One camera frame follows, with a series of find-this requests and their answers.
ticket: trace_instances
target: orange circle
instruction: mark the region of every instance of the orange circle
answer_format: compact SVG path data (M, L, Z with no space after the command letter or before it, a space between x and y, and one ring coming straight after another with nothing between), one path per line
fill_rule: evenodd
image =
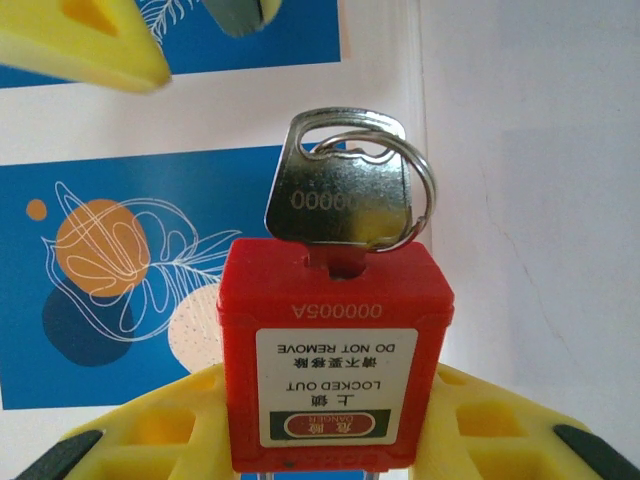
M44 220L47 218L47 206L39 198L34 198L27 204L27 215L36 222Z
M113 200L92 200L71 212L56 237L58 264L73 283L98 297L132 290L147 274L142 226Z

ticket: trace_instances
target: white line drawing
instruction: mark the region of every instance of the white line drawing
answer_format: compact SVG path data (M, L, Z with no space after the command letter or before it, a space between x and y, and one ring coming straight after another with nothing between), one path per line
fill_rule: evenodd
M61 181L55 183L56 197L62 208L65 217L73 221L73 231L63 238L50 240L41 237L47 250L45 261L45 269L49 280L53 285L61 290L78 308L84 318L99 333L112 340L121 342L139 342L150 339L164 332L168 326L171 315L175 308L182 301L189 301L192 292L208 285L218 284L222 274L224 260L229 252L231 241L240 235L239 230L224 230L207 237L200 238L195 226L186 217L186 215L172 203L156 198L134 198L118 202L112 208L108 208L99 214L94 214L85 203L83 203L71 190ZM145 221L153 224L157 231L160 232L162 238L161 248L157 258L154 259L154 252L150 252L144 239L140 238L138 230L133 225L127 223L115 223L111 231L106 231L101 220L105 218L116 208L125 207L132 214L133 218L138 221ZM82 209L84 213L84 221L81 221L73 212L76 209ZM166 220L169 223L180 224L178 228L166 228L161 217L168 216ZM98 231L103 239L109 244L112 252L115 252L116 260L112 256L107 255L98 247L98 243L92 238L91 231ZM134 235L138 245L137 262L132 261L130 254L127 253L119 243L118 235L122 232ZM65 239L71 235L76 236L72 242L65 242ZM56 254L60 248L73 248L78 242L84 242L89 245L93 253L100 259L100 264L95 261L77 255L66 256L66 268L79 277L99 280L103 282L111 281L114 285L117 281L131 282L129 288L117 297L99 297L88 292L86 295L94 307L110 307L116 305L123 298L125 299L122 312L120 315L119 332L106 326L96 315L96 309L91 308L85 303L73 289L70 289L64 283L64 274L60 272L58 265L58 257ZM149 261L142 265L140 259L147 258ZM82 273L81 270L74 269L73 264L81 265L82 263L92 265L100 269L104 274L100 276L89 276ZM135 274L140 272L140 268L147 268L145 278L136 286L132 282ZM156 281L152 289L152 282L149 276L155 274ZM160 291L158 285L164 284L165 290ZM137 321L134 322L132 328L124 328L124 318L127 306L133 304L140 306ZM194 310L203 308L206 302L194 302ZM145 317L149 312L161 314L162 320L159 325L145 328L146 332L137 331L143 324ZM194 318L207 318L207 312L197 312ZM136 331L133 338L125 336L125 334Z
M162 45L162 37L167 34L169 17L173 25L185 16L185 6L193 10L194 4L200 0L139 0L140 13L149 27L149 31L159 45Z

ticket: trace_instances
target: warning label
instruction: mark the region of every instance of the warning label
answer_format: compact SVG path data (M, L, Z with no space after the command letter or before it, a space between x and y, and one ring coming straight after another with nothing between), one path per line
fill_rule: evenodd
M394 443L417 338L414 329L259 330L261 444Z

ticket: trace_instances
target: metal key ring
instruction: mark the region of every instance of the metal key ring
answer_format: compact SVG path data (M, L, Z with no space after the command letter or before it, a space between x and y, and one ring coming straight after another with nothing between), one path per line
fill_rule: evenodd
M436 177L426 157L422 155L417 148L402 138L393 135L392 133L378 130L351 130L344 133L338 133L318 143L310 153L324 153L325 151L333 149L338 143L347 141L370 142L380 145L381 147L385 147L387 150L391 150L401 155L402 158L418 173L427 195L427 204L424 214L417 218L416 223L414 223L413 226L405 230L404 236L401 237L400 241L395 245L390 247L374 246L371 248L371 251L373 253L385 253L397 250L398 248L402 248L408 243L411 243L427 225L427 222L435 208L438 193Z

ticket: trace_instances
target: padlock body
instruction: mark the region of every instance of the padlock body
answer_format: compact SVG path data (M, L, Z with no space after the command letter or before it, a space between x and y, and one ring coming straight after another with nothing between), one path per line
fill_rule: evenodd
M406 468L415 458L453 292L419 243L356 278L305 247L236 240L218 298L238 472Z

